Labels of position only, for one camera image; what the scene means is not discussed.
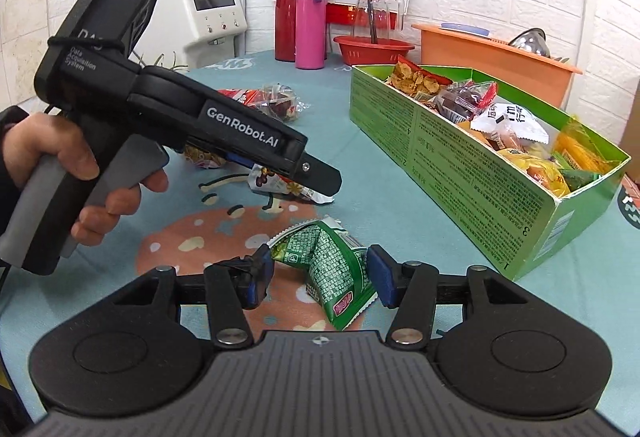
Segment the person's left hand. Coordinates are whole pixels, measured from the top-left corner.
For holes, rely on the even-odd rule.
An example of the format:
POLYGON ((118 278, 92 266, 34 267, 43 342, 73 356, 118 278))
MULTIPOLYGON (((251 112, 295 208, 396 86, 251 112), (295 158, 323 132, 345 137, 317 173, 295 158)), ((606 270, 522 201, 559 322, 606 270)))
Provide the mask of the person's left hand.
MULTIPOLYGON (((100 174, 96 158, 76 124, 62 116, 44 113, 26 116, 21 122, 4 127, 1 135, 1 189, 10 193, 1 200, 6 205, 1 211, 3 217, 11 214, 13 197, 24 188, 45 154, 57 158, 65 171, 78 179, 91 180, 100 174)), ((81 245, 100 244, 120 217, 137 212, 142 187, 164 192, 168 189, 168 177, 159 170, 131 188, 112 191, 103 206, 87 206, 70 229, 72 237, 81 245)))

